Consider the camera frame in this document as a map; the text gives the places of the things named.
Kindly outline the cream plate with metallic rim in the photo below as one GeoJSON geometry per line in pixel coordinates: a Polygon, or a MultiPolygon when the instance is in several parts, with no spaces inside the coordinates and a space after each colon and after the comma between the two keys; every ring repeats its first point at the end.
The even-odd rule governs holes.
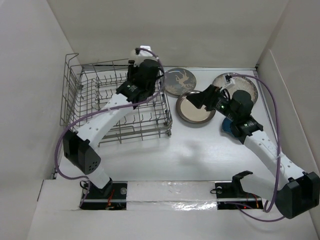
{"type": "Polygon", "coordinates": [[[201,109],[196,108],[188,99],[187,96],[198,94],[199,90],[193,90],[183,93],[177,98],[175,109],[177,114],[186,122],[191,124],[206,124],[216,114],[215,110],[206,111],[203,105],[201,109]]]}

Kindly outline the cream three-section divided plate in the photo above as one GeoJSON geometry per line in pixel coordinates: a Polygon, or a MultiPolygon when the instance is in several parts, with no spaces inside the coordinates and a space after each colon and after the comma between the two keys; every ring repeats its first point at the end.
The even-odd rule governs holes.
{"type": "Polygon", "coordinates": [[[130,59],[131,61],[137,62],[138,59],[139,59],[139,54],[140,54],[140,50],[134,48],[134,49],[130,52],[129,59],[130,59]]]}

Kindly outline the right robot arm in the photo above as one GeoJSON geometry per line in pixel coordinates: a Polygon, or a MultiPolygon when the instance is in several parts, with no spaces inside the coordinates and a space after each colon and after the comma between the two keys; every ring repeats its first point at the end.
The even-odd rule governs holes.
{"type": "Polygon", "coordinates": [[[251,95],[237,90],[228,97],[226,90],[210,85],[204,91],[187,96],[197,109],[215,110],[229,120],[222,128],[230,132],[251,150],[275,177],[274,181],[247,170],[232,178],[231,191],[237,197],[254,194],[275,205],[287,219],[292,219],[320,203],[320,178],[315,172],[306,172],[295,165],[275,145],[264,128],[251,115],[254,106],[251,95]]]}

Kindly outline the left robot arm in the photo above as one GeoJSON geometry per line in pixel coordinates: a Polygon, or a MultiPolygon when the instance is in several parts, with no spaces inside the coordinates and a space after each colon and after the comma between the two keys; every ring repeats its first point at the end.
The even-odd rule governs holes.
{"type": "Polygon", "coordinates": [[[64,156],[88,177],[100,198],[111,194],[113,181],[95,149],[120,119],[154,95],[160,69],[160,64],[152,59],[145,59],[138,66],[129,61],[126,81],[116,89],[102,112],[76,131],[68,130],[62,138],[64,156]]]}

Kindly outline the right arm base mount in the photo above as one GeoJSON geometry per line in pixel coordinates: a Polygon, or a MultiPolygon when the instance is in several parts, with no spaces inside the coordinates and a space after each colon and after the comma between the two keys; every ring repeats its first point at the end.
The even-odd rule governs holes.
{"type": "Polygon", "coordinates": [[[252,174],[246,170],[234,175],[232,180],[214,183],[210,193],[216,196],[218,210],[262,210],[264,208],[260,197],[245,192],[242,188],[240,180],[252,174]]]}

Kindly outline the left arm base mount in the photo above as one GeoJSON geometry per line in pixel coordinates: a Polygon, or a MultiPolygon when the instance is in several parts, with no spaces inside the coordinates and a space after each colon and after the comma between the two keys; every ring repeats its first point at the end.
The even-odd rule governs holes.
{"type": "Polygon", "coordinates": [[[88,182],[81,180],[82,188],[79,208],[82,210],[120,211],[127,209],[127,181],[114,181],[104,191],[93,184],[88,189],[88,182]]]}

